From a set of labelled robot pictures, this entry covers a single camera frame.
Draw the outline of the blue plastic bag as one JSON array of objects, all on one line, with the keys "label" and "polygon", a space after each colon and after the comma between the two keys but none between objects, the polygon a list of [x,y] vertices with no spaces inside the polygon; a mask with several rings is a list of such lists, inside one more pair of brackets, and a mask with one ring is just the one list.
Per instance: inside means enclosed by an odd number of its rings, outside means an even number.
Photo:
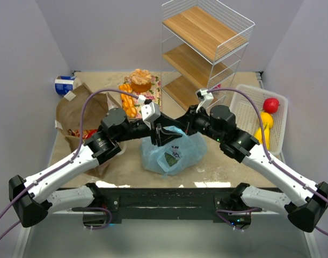
[{"label": "blue plastic bag", "polygon": [[[183,136],[161,147],[153,145],[149,137],[143,138],[140,150],[144,169],[164,176],[173,176],[185,168],[199,163],[207,154],[207,145],[200,133],[188,136],[174,126],[166,129],[181,133]],[[169,167],[165,161],[165,152],[174,155],[179,161]]]}]

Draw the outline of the green melon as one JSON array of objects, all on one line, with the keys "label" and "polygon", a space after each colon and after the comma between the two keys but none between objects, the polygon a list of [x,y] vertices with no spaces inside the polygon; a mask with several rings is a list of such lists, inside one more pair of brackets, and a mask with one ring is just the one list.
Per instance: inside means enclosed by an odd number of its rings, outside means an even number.
[{"label": "green melon", "polygon": [[165,161],[169,167],[174,166],[179,161],[178,158],[176,158],[174,155],[169,154],[167,152],[164,153],[164,157],[165,157]]}]

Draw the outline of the red snack packet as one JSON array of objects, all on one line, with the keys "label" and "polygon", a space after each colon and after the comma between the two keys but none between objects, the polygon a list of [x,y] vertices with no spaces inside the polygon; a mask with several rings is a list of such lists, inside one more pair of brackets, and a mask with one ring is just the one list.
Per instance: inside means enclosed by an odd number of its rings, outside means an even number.
[{"label": "red snack packet", "polygon": [[90,138],[92,135],[94,135],[97,132],[97,129],[93,129],[93,130],[68,130],[68,134],[72,137],[77,137],[80,138],[82,137],[83,140],[86,140],[88,138]]}]

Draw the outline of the brown paper grocery bag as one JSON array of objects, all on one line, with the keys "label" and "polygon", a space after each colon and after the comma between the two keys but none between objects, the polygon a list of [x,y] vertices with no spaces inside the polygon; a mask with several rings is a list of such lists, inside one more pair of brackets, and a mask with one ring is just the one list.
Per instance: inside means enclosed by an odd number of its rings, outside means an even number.
[{"label": "brown paper grocery bag", "polygon": [[[71,152],[77,149],[79,138],[70,136],[68,130],[80,130],[82,108],[91,94],[90,88],[82,83],[64,95],[56,107],[55,128],[63,135]],[[94,95],[84,111],[83,130],[98,129],[107,112],[120,106],[109,93]]]}]

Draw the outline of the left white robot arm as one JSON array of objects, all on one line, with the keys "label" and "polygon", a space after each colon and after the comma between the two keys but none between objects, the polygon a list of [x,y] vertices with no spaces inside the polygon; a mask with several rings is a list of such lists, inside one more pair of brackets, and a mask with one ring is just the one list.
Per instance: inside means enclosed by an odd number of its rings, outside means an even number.
[{"label": "left white robot arm", "polygon": [[21,225],[34,226],[56,211],[101,205],[103,196],[95,184],[72,191],[59,188],[119,154],[120,142],[151,137],[154,144],[160,146],[181,137],[167,130],[168,126],[182,131],[186,128],[181,118],[170,118],[150,105],[143,106],[143,111],[142,119],[129,121],[123,109],[109,110],[97,132],[71,154],[32,176],[11,178],[9,200]]}]

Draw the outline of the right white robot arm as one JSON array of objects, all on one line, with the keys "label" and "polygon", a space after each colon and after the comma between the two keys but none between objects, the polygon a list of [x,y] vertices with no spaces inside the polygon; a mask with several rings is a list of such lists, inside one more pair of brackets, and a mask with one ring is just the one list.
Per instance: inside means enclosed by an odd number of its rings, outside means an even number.
[{"label": "right white robot arm", "polygon": [[261,190],[241,183],[225,201],[227,213],[265,209],[287,216],[298,229],[311,233],[328,208],[328,184],[316,183],[300,175],[270,154],[265,145],[239,129],[236,117],[225,105],[214,106],[209,113],[197,105],[190,106],[181,117],[161,114],[156,131],[159,143],[169,143],[175,136],[168,131],[175,126],[187,135],[197,132],[219,142],[220,150],[271,181],[280,192]]}]

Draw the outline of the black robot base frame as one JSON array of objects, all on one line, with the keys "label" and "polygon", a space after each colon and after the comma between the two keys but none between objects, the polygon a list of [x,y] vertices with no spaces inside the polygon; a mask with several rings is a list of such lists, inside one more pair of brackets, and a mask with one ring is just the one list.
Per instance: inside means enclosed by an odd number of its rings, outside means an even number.
[{"label": "black robot base frame", "polygon": [[112,223],[126,219],[212,220],[232,225],[249,225],[250,213],[261,212],[259,205],[246,205],[235,188],[99,188],[92,189],[92,202],[75,210],[101,211]]}]

